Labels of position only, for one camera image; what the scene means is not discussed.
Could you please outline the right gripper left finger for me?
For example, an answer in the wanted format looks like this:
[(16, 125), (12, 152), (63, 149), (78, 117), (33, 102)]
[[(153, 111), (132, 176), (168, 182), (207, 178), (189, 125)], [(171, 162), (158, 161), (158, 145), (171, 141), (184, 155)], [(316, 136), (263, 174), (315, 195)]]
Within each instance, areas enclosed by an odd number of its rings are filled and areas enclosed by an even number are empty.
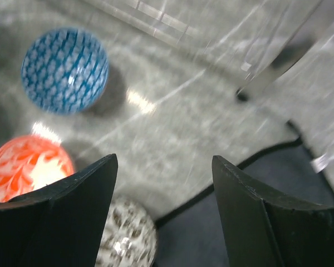
[(117, 170), (117, 156), (110, 154), (0, 202), (0, 266), (94, 266)]

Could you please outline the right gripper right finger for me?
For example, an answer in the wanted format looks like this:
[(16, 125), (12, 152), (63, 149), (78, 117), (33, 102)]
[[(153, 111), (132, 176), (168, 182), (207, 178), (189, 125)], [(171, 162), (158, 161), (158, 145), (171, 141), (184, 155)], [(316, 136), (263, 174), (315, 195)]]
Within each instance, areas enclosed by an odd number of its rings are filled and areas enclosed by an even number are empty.
[(334, 207), (285, 194), (212, 159), (230, 266), (334, 266)]

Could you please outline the black white leaf bowl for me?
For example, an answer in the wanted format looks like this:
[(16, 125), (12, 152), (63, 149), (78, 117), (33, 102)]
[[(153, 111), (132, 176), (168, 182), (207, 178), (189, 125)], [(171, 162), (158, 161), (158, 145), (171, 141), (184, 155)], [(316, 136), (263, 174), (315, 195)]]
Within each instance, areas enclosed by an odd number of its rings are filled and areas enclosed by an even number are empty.
[(113, 197), (96, 266), (150, 267), (158, 249), (158, 232), (147, 210), (120, 195)]

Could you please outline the steel two-tier dish rack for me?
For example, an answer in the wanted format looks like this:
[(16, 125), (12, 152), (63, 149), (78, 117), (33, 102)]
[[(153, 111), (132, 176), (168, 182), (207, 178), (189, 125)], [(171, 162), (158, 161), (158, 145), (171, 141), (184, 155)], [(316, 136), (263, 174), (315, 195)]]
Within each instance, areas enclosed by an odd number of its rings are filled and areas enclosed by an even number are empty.
[(334, 1), (57, 1), (79, 18), (114, 17), (218, 69), (254, 95), (334, 25)]

